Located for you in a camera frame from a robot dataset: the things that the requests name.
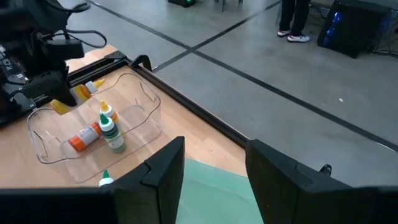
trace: glue bottle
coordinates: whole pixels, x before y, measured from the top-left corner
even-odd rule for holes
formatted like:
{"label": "glue bottle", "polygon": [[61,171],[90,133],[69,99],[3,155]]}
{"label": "glue bottle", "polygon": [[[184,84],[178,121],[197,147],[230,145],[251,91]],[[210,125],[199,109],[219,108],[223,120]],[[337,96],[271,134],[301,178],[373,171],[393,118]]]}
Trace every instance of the glue bottle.
{"label": "glue bottle", "polygon": [[99,111],[99,113],[104,114],[105,116],[111,118],[113,122],[117,123],[119,118],[115,111],[112,109],[112,106],[107,105],[103,100],[99,101],[99,103],[101,105],[101,110]]}
{"label": "glue bottle", "polygon": [[91,98],[91,95],[98,91],[98,88],[104,84],[105,79],[97,80],[95,82],[88,82],[85,85],[80,84],[70,89],[70,93],[74,97],[77,102],[76,106],[68,106],[61,103],[58,100],[52,100],[50,102],[51,107],[60,115],[66,114],[67,112],[74,110],[75,108],[82,105],[88,99]]}
{"label": "glue bottle", "polygon": [[99,181],[98,185],[100,187],[106,185],[106,184],[112,184],[113,179],[109,176],[109,173],[107,170],[104,171],[104,174],[102,175],[102,179]]}
{"label": "glue bottle", "polygon": [[89,127],[79,131],[79,133],[69,139],[68,142],[76,151],[81,152],[101,135],[100,125],[98,122],[94,122]]}
{"label": "glue bottle", "polygon": [[99,118],[99,127],[101,128],[102,135],[108,146],[112,149],[112,152],[123,153],[126,150],[126,145],[118,127],[111,118],[108,118],[104,114],[100,114]]}

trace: computer tower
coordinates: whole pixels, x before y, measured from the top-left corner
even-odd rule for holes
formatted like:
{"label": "computer tower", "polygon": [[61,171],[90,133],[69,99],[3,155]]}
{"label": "computer tower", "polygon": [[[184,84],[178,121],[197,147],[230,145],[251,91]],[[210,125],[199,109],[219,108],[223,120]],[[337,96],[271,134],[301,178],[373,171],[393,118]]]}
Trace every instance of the computer tower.
{"label": "computer tower", "polygon": [[318,45],[356,58],[367,50],[389,11],[368,2],[335,1],[318,36]]}
{"label": "computer tower", "polygon": [[170,3],[178,4],[182,7],[189,7],[196,3],[196,0],[168,0]]}

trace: person's leg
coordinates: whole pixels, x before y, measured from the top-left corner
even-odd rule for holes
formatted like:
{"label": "person's leg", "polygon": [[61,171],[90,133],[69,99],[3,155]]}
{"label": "person's leg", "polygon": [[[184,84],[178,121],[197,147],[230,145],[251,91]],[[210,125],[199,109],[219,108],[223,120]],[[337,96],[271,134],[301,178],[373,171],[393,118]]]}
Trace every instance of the person's leg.
{"label": "person's leg", "polygon": [[294,37],[302,35],[302,31],[308,18],[308,13],[310,12],[310,1],[311,0],[297,0],[296,2],[294,23],[290,33]]}
{"label": "person's leg", "polygon": [[282,15],[280,17],[279,30],[290,30],[290,22],[292,22],[294,14],[295,0],[282,0]]}

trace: wooden tabletop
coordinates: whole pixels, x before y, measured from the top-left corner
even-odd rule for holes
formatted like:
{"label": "wooden tabletop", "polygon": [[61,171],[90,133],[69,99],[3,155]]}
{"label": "wooden tabletop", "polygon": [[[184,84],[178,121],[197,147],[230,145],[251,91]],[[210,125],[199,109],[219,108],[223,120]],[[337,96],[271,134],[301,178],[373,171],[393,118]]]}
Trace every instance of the wooden tabletop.
{"label": "wooden tabletop", "polygon": [[[88,65],[116,49],[107,46],[88,52],[84,58],[70,60],[70,70]],[[124,67],[108,74],[104,78],[112,80],[122,73],[133,73]],[[244,151],[217,130],[195,116],[164,92],[144,80],[162,104],[160,107],[162,132],[152,142],[139,148],[121,161],[108,168],[116,179],[138,166],[160,148],[177,136],[185,136],[186,157],[229,172],[246,176]],[[82,184],[64,178],[55,165],[38,161],[34,146],[27,130],[26,118],[0,129],[0,187],[71,187],[77,185],[98,185],[101,174],[95,175]]]}

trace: transparent plastic container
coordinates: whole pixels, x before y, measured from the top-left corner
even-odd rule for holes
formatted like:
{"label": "transparent plastic container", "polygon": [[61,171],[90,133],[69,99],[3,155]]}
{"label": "transparent plastic container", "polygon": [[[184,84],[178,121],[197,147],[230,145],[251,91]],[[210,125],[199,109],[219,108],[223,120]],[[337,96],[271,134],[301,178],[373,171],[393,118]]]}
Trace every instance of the transparent plastic container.
{"label": "transparent plastic container", "polygon": [[[80,130],[99,121],[100,100],[118,114],[126,150],[113,153],[103,138],[77,152],[68,140]],[[64,178],[82,183],[107,167],[158,138],[160,98],[135,74],[124,73],[106,78],[87,102],[77,109],[59,115],[50,108],[39,108],[27,119],[28,130],[39,162],[54,166]]]}

